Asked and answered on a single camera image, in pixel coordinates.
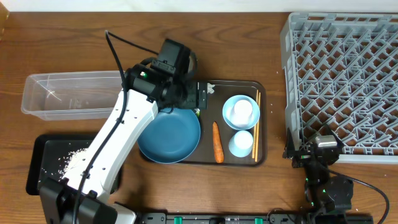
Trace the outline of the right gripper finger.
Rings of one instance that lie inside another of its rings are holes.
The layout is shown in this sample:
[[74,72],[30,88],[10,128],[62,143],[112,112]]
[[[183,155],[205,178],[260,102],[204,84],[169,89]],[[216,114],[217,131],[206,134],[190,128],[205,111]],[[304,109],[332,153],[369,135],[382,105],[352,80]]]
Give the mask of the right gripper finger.
[[323,125],[324,133],[326,136],[333,136],[337,145],[343,145],[343,142],[341,139],[333,132],[333,130],[329,127],[329,125],[324,124]]
[[283,158],[292,158],[295,155],[294,139],[292,137],[292,132],[287,128],[287,142],[285,144]]

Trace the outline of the dark blue plate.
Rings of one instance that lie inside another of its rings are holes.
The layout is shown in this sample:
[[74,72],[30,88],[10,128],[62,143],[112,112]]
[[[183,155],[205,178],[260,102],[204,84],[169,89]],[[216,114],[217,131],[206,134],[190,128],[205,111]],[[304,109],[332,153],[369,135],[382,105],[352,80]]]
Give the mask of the dark blue plate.
[[192,110],[167,108],[150,122],[137,143],[148,159],[173,164],[192,154],[200,137],[200,122]]

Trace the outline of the pile of white rice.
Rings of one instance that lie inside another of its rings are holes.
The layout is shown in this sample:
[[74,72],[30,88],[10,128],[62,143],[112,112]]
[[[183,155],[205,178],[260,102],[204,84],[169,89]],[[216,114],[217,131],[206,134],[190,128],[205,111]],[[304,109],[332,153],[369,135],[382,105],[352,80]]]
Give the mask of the pile of white rice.
[[63,157],[63,162],[58,170],[58,174],[60,175],[59,179],[64,178],[64,175],[69,170],[76,168],[80,164],[86,151],[87,148],[81,148],[76,151],[69,152],[66,157]]

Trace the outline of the yellow foil snack wrapper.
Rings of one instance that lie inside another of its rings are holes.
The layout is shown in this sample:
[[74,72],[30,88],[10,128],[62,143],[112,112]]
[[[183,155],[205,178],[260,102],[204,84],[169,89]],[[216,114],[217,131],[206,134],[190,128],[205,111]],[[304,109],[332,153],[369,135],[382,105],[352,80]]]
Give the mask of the yellow foil snack wrapper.
[[197,116],[197,118],[199,118],[200,117],[200,109],[195,108],[194,112],[195,112],[195,115]]

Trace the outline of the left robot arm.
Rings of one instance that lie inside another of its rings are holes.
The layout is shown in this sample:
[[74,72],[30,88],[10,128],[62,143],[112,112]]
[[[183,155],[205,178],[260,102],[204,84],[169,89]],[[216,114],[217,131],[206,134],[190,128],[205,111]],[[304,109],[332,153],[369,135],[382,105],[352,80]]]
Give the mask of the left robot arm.
[[134,223],[137,215],[109,205],[114,181],[143,130],[165,107],[203,109],[205,97],[192,78],[197,58],[167,39],[155,57],[120,69],[122,90],[99,133],[69,163],[60,180],[47,179],[39,195],[47,223]]

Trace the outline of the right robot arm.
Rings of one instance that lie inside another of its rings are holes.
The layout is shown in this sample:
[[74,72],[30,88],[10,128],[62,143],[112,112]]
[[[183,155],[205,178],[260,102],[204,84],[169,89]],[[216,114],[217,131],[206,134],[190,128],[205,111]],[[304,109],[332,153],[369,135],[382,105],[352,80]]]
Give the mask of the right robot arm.
[[312,207],[295,218],[295,223],[347,223],[345,211],[352,208],[353,182],[342,176],[331,176],[328,166],[340,157],[343,143],[326,126],[326,134],[315,136],[308,149],[297,151],[291,130],[283,158],[292,160],[293,168],[305,171],[305,197]]

